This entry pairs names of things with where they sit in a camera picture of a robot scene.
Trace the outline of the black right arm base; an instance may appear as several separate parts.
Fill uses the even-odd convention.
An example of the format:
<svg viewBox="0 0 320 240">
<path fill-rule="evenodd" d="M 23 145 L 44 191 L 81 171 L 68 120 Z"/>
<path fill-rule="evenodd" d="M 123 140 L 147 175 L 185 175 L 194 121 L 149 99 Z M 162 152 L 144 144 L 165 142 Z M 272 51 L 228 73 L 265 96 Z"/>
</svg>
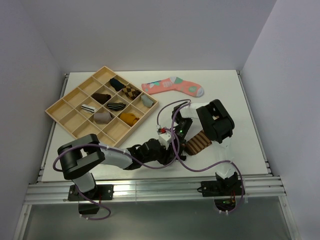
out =
<svg viewBox="0 0 320 240">
<path fill-rule="evenodd" d="M 216 180 L 207 180 L 200 183 L 197 192 L 202 194 L 202 197 L 222 197 L 215 199 L 214 205 L 219 212 L 226 214 L 233 211 L 237 207 L 237 203 L 243 199 L 245 195 L 245 187 L 238 173 L 234 172 L 232 176 L 222 178 L 217 173 Z"/>
</svg>

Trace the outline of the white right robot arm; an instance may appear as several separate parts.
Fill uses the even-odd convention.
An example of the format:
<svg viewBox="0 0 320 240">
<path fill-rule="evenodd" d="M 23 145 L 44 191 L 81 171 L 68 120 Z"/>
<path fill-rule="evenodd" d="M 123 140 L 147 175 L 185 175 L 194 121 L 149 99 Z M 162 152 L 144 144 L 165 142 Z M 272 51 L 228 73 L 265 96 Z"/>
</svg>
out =
<svg viewBox="0 0 320 240">
<path fill-rule="evenodd" d="M 216 189 L 222 195 L 229 194 L 234 188 L 231 179 L 239 172 L 231 154 L 235 123 L 221 101 L 215 99 L 202 104 L 185 101 L 174 107 L 171 118 L 177 124 L 173 132 L 189 156 L 195 156 L 210 146 L 214 148 L 215 176 L 219 179 Z M 199 120 L 202 130 L 186 141 L 185 136 L 194 119 Z"/>
</svg>

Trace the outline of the brown argyle rolled sock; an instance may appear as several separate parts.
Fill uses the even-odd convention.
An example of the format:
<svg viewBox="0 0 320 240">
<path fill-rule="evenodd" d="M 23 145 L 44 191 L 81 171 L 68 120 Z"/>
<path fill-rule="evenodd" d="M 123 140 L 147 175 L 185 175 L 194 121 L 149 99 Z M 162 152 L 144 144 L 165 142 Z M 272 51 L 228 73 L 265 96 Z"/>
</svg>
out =
<svg viewBox="0 0 320 240">
<path fill-rule="evenodd" d="M 139 90 L 130 87 L 129 85 L 125 86 L 121 91 L 125 94 L 126 97 L 128 97 L 131 100 L 134 100 L 141 94 Z"/>
</svg>

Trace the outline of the brown striped sock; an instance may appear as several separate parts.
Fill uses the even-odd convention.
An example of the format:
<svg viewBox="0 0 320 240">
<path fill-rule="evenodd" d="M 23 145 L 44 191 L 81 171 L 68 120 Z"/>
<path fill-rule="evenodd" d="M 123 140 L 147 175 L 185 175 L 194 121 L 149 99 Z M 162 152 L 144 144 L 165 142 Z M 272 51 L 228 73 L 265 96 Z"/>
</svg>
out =
<svg viewBox="0 0 320 240">
<path fill-rule="evenodd" d="M 212 141 L 206 136 L 204 130 L 201 130 L 186 142 L 184 150 L 188 155 L 194 156 L 209 147 L 211 144 Z"/>
</svg>

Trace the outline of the dark brown rolled sock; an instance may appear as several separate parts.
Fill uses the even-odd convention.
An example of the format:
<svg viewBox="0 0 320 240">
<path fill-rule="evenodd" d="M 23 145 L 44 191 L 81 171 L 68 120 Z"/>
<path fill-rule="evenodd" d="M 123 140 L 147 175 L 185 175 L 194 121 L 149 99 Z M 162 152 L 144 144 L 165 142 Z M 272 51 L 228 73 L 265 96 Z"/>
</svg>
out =
<svg viewBox="0 0 320 240">
<path fill-rule="evenodd" d="M 110 94 L 104 94 L 104 93 L 93 93 L 91 95 L 91 97 L 97 101 L 98 103 L 100 103 L 101 105 L 105 104 L 107 101 L 109 101 L 111 99 L 111 95 Z"/>
</svg>

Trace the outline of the aluminium front rail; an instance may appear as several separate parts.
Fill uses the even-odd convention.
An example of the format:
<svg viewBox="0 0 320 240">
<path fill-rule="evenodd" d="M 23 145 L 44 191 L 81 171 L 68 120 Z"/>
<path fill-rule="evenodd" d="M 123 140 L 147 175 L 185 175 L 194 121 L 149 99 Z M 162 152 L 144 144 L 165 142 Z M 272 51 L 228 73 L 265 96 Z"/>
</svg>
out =
<svg viewBox="0 0 320 240">
<path fill-rule="evenodd" d="M 197 191 L 202 181 L 209 177 L 183 177 L 140 180 L 97 181 L 97 185 L 113 185 L 112 202 L 152 202 L 200 200 Z M 23 203 L 25 205 L 69 204 L 71 182 L 40 182 L 28 186 Z M 279 176 L 245 177 L 245 196 L 283 197 L 286 190 Z"/>
</svg>

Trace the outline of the black striped rolled sock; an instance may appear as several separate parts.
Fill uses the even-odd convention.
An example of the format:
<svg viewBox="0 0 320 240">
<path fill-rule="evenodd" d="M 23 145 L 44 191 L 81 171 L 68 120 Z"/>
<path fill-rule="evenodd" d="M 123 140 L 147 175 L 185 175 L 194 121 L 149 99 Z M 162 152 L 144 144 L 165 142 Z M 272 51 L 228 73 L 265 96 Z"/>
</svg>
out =
<svg viewBox="0 0 320 240">
<path fill-rule="evenodd" d="M 126 106 L 127 105 L 123 102 L 109 102 L 106 104 L 106 107 L 110 111 L 114 111 L 114 112 L 122 111 L 123 109 L 126 108 Z"/>
</svg>

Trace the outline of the beige grey rolled sock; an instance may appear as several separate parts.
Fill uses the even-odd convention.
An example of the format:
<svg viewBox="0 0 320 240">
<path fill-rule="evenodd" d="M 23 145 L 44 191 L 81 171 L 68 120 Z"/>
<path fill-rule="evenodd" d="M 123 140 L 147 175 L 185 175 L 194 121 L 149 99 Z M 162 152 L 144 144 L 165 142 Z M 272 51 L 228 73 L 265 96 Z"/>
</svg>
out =
<svg viewBox="0 0 320 240">
<path fill-rule="evenodd" d="M 99 125 L 106 125 L 113 119 L 109 112 L 96 112 L 93 115 L 93 120 Z"/>
</svg>

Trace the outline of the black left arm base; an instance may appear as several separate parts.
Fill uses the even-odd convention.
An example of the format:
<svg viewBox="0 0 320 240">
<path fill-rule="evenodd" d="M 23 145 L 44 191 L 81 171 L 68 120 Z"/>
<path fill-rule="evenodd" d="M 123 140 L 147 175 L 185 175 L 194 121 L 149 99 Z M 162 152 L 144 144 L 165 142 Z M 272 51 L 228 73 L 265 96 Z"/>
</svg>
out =
<svg viewBox="0 0 320 240">
<path fill-rule="evenodd" d="M 80 192 L 79 188 L 74 184 L 69 188 L 67 200 L 69 202 L 78 202 L 80 217 L 91 221 L 98 221 L 110 217 L 111 210 L 103 205 L 102 201 L 112 200 L 113 194 L 113 184 L 98 184 L 87 192 Z M 107 211 L 107 215 L 104 217 L 94 217 L 102 209 Z"/>
</svg>

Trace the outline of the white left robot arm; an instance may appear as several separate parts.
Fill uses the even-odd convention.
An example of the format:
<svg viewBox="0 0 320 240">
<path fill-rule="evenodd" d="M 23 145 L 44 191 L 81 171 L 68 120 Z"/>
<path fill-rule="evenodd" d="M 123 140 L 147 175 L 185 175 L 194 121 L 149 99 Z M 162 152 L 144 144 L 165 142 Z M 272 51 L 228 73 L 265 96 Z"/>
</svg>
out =
<svg viewBox="0 0 320 240">
<path fill-rule="evenodd" d="M 95 198 L 98 193 L 91 170 L 99 164 L 132 171 L 154 161 L 164 168 L 176 159 L 171 143 L 163 145 L 151 138 L 143 144 L 117 148 L 101 143 L 93 133 L 62 145 L 57 153 L 52 168 L 62 172 L 65 180 L 71 180 L 86 200 Z"/>
</svg>

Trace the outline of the wooden compartment tray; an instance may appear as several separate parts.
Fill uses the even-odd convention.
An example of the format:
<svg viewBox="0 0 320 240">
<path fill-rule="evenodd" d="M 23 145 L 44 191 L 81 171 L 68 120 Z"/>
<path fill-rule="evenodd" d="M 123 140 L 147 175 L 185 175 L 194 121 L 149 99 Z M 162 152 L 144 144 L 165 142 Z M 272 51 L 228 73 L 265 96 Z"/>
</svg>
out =
<svg viewBox="0 0 320 240">
<path fill-rule="evenodd" d="M 119 80 L 125 86 L 139 90 L 141 92 L 140 95 L 131 100 L 126 97 L 122 90 L 115 91 L 110 85 L 110 79 L 112 78 Z M 111 99 L 105 104 L 100 104 L 92 98 L 92 94 L 94 93 L 109 94 L 111 95 Z M 143 105 L 141 100 L 142 95 L 148 96 L 154 102 L 151 108 Z M 107 103 L 125 103 L 126 107 L 121 111 L 111 111 L 107 108 Z M 97 124 L 94 121 L 95 113 L 89 113 L 81 109 L 82 104 L 96 107 L 95 113 L 109 112 L 112 115 L 112 120 L 108 124 Z M 88 134 L 96 134 L 102 143 L 119 147 L 158 106 L 159 102 L 156 99 L 104 66 L 65 96 L 61 97 L 47 108 L 45 112 L 75 139 Z M 135 125 L 130 127 L 119 118 L 122 113 L 133 113 L 139 120 Z"/>
</svg>

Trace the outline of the white black rolled sock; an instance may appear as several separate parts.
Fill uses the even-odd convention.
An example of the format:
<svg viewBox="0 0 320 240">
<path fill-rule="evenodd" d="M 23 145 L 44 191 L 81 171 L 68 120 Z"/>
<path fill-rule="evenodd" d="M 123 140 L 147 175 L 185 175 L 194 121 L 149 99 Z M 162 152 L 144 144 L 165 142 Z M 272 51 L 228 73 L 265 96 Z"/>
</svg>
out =
<svg viewBox="0 0 320 240">
<path fill-rule="evenodd" d="M 92 113 L 92 114 L 94 114 L 94 113 L 96 112 L 96 110 L 97 110 L 96 107 L 90 106 L 90 105 L 87 105 L 87 104 L 82 104 L 82 105 L 80 106 L 80 108 L 81 108 L 82 110 L 84 110 L 84 111 L 86 111 L 86 112 L 88 112 L 88 113 Z"/>
</svg>

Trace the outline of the dark navy rolled sock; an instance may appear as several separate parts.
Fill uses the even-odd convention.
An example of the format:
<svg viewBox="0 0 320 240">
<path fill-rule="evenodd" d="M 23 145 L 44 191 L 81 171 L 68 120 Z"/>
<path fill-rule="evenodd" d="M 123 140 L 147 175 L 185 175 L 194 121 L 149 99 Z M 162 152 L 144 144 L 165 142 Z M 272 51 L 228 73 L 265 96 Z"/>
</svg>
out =
<svg viewBox="0 0 320 240">
<path fill-rule="evenodd" d="M 109 83 L 115 89 L 116 92 L 119 92 L 126 87 L 123 83 L 121 83 L 119 80 L 115 79 L 114 77 L 109 80 Z"/>
</svg>

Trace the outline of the mustard rolled sock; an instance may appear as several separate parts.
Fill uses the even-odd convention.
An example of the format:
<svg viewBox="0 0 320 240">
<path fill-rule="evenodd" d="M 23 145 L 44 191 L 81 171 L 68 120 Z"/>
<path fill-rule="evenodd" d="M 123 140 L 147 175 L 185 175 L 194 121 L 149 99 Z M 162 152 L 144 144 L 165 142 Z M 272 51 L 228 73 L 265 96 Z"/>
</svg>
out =
<svg viewBox="0 0 320 240">
<path fill-rule="evenodd" d="M 125 122 L 127 125 L 129 125 L 130 127 L 134 126 L 138 121 L 139 121 L 139 117 L 137 117 L 135 114 L 133 113 L 121 113 L 119 118 Z"/>
</svg>

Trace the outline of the pink patterned sock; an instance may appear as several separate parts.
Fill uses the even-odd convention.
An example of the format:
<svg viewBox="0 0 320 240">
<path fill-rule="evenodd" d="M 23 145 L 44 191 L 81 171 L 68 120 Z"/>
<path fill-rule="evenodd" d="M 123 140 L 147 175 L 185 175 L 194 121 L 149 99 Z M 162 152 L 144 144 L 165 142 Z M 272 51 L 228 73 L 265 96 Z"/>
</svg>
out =
<svg viewBox="0 0 320 240">
<path fill-rule="evenodd" d="M 158 80 L 149 83 L 143 83 L 141 88 L 144 92 L 149 95 L 176 91 L 184 93 L 192 97 L 202 97 L 205 93 L 204 88 L 192 81 L 183 80 L 180 77 L 174 76 L 163 80 Z"/>
</svg>

